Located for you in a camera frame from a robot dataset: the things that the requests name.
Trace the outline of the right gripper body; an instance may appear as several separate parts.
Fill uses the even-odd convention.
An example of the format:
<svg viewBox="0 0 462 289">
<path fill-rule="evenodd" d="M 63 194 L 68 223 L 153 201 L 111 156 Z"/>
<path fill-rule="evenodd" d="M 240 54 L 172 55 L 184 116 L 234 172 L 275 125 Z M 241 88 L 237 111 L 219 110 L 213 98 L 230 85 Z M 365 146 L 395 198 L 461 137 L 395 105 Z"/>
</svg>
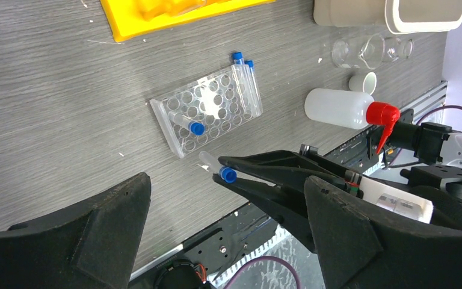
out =
<svg viewBox="0 0 462 289">
<path fill-rule="evenodd" d="M 300 154 L 313 158 L 318 164 L 336 167 L 340 176 L 330 181 L 311 176 L 323 196 L 330 198 L 352 215 L 364 217 L 374 223 L 429 223 L 433 216 L 434 204 L 423 197 L 396 187 L 396 183 L 386 184 L 356 173 L 318 154 L 317 148 L 303 144 Z"/>
</svg>

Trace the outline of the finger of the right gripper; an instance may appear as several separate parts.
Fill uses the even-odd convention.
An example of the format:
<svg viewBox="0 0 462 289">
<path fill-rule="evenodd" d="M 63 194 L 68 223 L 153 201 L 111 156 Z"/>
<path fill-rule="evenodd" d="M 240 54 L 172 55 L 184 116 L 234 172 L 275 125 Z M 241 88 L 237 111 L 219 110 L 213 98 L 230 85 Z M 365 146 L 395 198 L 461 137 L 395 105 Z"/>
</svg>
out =
<svg viewBox="0 0 462 289">
<path fill-rule="evenodd" d="M 311 253 L 317 253 L 309 225 L 306 200 L 299 191 L 284 191 L 264 182 L 238 178 L 233 183 L 214 174 L 215 183 L 246 198 L 293 235 Z"/>
<path fill-rule="evenodd" d="M 310 176 L 317 176 L 343 191 L 359 190 L 357 184 L 345 179 L 347 167 L 313 152 L 299 154 L 279 150 L 247 157 L 221 156 L 218 161 L 246 175 L 291 190 L 303 191 Z"/>
</svg>

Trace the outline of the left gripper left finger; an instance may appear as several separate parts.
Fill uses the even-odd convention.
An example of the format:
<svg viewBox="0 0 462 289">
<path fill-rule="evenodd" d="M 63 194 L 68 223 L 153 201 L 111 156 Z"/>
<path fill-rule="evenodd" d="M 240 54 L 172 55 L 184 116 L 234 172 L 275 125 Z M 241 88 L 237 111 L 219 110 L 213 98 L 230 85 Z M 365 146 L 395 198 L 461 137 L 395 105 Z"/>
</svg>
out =
<svg viewBox="0 0 462 289">
<path fill-rule="evenodd" d="M 144 173 L 0 231 L 0 288 L 126 288 L 150 207 Z"/>
</svg>

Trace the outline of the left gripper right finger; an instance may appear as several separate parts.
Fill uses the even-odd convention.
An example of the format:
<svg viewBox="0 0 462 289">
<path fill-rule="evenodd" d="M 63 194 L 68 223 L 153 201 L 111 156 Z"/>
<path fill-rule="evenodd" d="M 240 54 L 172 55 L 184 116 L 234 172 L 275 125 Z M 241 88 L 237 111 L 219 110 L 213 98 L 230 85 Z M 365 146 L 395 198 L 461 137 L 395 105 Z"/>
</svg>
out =
<svg viewBox="0 0 462 289">
<path fill-rule="evenodd" d="M 437 215 L 426 224 L 354 197 L 316 176 L 304 184 L 327 288 L 462 288 L 462 204 L 428 186 Z"/>
</svg>

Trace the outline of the blue capped tube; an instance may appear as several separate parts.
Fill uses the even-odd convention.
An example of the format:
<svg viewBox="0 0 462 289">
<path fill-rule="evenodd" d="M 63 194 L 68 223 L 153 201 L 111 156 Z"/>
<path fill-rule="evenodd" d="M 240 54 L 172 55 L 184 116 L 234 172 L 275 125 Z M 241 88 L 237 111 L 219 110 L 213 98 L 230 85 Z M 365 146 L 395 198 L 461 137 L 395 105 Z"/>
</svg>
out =
<svg viewBox="0 0 462 289">
<path fill-rule="evenodd" d="M 205 133 L 205 126 L 202 123 L 192 120 L 182 113 L 169 112 L 168 118 L 192 134 L 203 135 Z"/>
<path fill-rule="evenodd" d="M 206 151 L 199 153 L 199 159 L 203 163 L 203 168 L 208 172 L 217 174 L 223 181 L 228 184 L 234 183 L 237 179 L 237 173 L 230 167 L 222 165 L 218 159 Z"/>
<path fill-rule="evenodd" d="M 258 88 L 258 84 L 257 84 L 257 79 L 256 79 L 256 74 L 254 72 L 254 63 L 252 60 L 245 60 L 245 64 L 249 67 L 250 69 L 250 73 L 251 73 L 251 78 L 252 78 L 252 83 L 253 83 L 253 88 L 255 90 L 255 94 L 256 94 L 256 100 L 257 100 L 257 111 L 258 111 L 258 114 L 262 114 L 263 112 L 263 107 L 262 107 L 262 102 L 261 102 L 261 98 L 260 98 L 260 93 L 259 93 L 259 88 Z"/>
<path fill-rule="evenodd" d="M 245 60 L 242 55 L 242 52 L 233 52 L 232 53 L 232 60 L 235 65 L 238 65 L 238 70 L 236 72 L 236 77 L 238 78 L 240 84 L 240 91 L 243 94 L 243 105 L 246 110 L 249 110 L 249 106 L 251 101 L 249 100 L 250 97 L 250 85 L 248 83 L 248 77 L 245 69 Z"/>
</svg>

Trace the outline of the red capped wash bottle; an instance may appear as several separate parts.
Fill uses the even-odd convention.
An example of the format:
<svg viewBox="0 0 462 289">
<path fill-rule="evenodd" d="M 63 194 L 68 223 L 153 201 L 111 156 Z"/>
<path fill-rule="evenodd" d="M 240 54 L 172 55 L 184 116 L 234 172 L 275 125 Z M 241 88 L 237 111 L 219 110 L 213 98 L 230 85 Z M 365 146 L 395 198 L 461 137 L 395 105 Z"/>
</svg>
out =
<svg viewBox="0 0 462 289">
<path fill-rule="evenodd" d="M 365 92 L 316 88 L 304 103 L 306 116 L 314 121 L 351 129 L 368 125 L 382 126 L 383 132 L 376 153 L 382 151 L 401 117 L 400 110 L 388 103 L 375 101 Z"/>
</svg>

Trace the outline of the small glass beaker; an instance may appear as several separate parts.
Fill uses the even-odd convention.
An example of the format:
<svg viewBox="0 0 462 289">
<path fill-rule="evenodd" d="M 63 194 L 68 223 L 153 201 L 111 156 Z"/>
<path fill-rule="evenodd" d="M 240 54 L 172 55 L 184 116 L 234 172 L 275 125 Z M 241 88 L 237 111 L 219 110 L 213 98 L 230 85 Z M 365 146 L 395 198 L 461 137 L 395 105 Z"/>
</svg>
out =
<svg viewBox="0 0 462 289">
<path fill-rule="evenodd" d="M 398 59 L 407 59 L 413 52 L 413 39 L 402 40 L 397 37 L 388 37 L 384 39 L 384 42 L 385 51 L 382 56 L 382 62 L 384 63 L 391 63 Z"/>
</svg>

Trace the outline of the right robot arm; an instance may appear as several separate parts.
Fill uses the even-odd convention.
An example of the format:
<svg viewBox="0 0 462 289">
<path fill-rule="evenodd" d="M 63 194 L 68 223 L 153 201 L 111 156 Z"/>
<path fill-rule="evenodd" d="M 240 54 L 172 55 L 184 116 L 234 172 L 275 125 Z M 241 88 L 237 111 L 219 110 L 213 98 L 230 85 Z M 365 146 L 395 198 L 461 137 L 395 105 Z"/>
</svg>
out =
<svg viewBox="0 0 462 289">
<path fill-rule="evenodd" d="M 392 168 L 390 149 L 412 151 L 416 162 L 401 167 L 408 183 L 404 191 L 429 186 L 462 201 L 462 132 L 449 126 L 400 120 L 384 149 L 374 149 L 383 129 L 374 126 L 320 155 L 302 145 L 299 152 L 285 150 L 247 157 L 219 157 L 214 181 L 248 199 L 289 231 L 308 250 L 316 252 L 307 216 L 304 184 L 316 176 L 353 196 L 365 198 L 360 187 L 366 171 L 378 163 Z"/>
</svg>

